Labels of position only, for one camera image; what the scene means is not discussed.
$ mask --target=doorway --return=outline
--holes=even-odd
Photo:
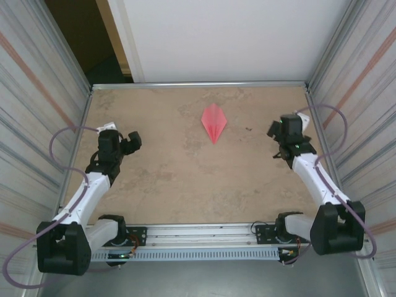
[[[108,21],[112,18],[110,9],[107,13],[103,6],[106,1],[45,0],[45,3],[90,85],[133,82],[121,70],[109,28],[102,18],[103,11]]]

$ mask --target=ribbed metal strip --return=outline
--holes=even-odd
[[[255,82],[157,82],[139,84],[94,84],[96,90],[130,90],[134,88],[248,88],[248,87],[304,87],[302,80],[262,80]]]
[[[109,259],[108,255],[125,251],[100,250],[92,255],[92,262],[124,261],[194,261],[194,260],[279,260],[277,247],[218,248],[218,249],[141,249],[130,259]]]

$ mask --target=red stripe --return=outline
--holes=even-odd
[[[381,44],[379,49],[376,51],[374,56],[368,62],[366,68],[364,68],[363,72],[358,76],[358,78],[353,82],[351,87],[346,91],[342,99],[337,104],[337,108],[340,109],[351,97],[353,92],[358,88],[359,84],[363,81],[363,79],[367,76],[367,74],[374,68],[374,66],[378,63],[378,61],[385,55],[387,50],[392,46],[393,42],[396,40],[396,27],[392,30],[389,36],[385,39],[385,41]],[[337,114],[336,111],[332,111],[330,116],[323,122],[323,128],[326,129],[331,120]]]
[[[393,230],[396,230],[396,218],[371,227],[371,231],[374,235],[383,234]]]
[[[24,239],[29,239],[34,236],[34,234],[31,232],[4,223],[0,223],[0,233]]]
[[[8,42],[7,38],[0,32],[0,44],[7,51],[8,55],[17,63],[21,70],[25,73],[27,78],[32,82],[32,84],[43,94],[47,102],[56,110],[58,115],[63,119],[63,121],[68,126],[74,126],[73,122],[69,119],[67,114],[62,110],[62,108],[55,102],[54,98],[51,96],[49,91],[40,82],[33,71],[26,65],[24,60],[19,56],[14,47]]]

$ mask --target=corrugated metal panel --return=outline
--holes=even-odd
[[[348,139],[336,155],[344,191],[366,207],[378,241],[375,263],[389,294],[396,275],[396,1],[366,1],[331,62],[310,83],[314,103],[339,107]],[[318,111],[328,145],[335,149],[343,123]]]
[[[48,156],[51,136],[80,124],[90,90],[62,43],[45,7],[33,1],[0,4],[0,259],[53,215],[65,172]],[[65,132],[54,144],[68,164],[76,139]],[[26,281],[31,253],[9,268]],[[17,294],[1,277],[0,295]]]
[[[130,252],[99,250],[92,262],[206,261],[206,260],[279,260],[277,247],[229,247],[188,249],[139,249],[128,259],[112,259],[111,255]]]

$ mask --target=floor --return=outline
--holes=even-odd
[[[309,251],[294,267],[276,261],[133,262],[64,277],[41,297],[365,297],[356,259]]]
[[[212,103],[228,120],[215,145],[200,120]],[[128,224],[272,222],[287,211],[314,217],[305,185],[272,158],[278,144],[266,135],[273,120],[304,106],[301,87],[95,91],[86,125],[115,121],[125,136],[137,130],[143,145],[124,158],[90,223],[105,213]],[[318,149],[313,124],[306,134]],[[84,132],[75,166],[85,168],[96,149],[97,135]],[[66,200],[80,182],[73,174]]]
[[[228,118],[227,129],[216,145],[210,143],[199,123],[204,107],[212,102],[221,105]],[[121,174],[98,205],[93,221],[105,212],[124,214],[128,223],[272,221],[274,215],[286,210],[314,214],[315,206],[304,185],[283,161],[272,159],[277,145],[265,135],[272,120],[305,104],[301,90],[287,88],[96,91],[87,124],[96,127],[116,120],[124,133],[138,130],[143,147],[124,159]],[[307,135],[319,148],[313,125]],[[96,139],[95,134],[84,133],[77,166],[87,165]],[[190,171],[182,170],[183,166]],[[79,183],[80,177],[73,176],[69,196]],[[310,250],[294,267],[269,260],[133,262],[121,270],[64,276],[40,290],[39,296],[368,294],[356,259],[318,256]]]

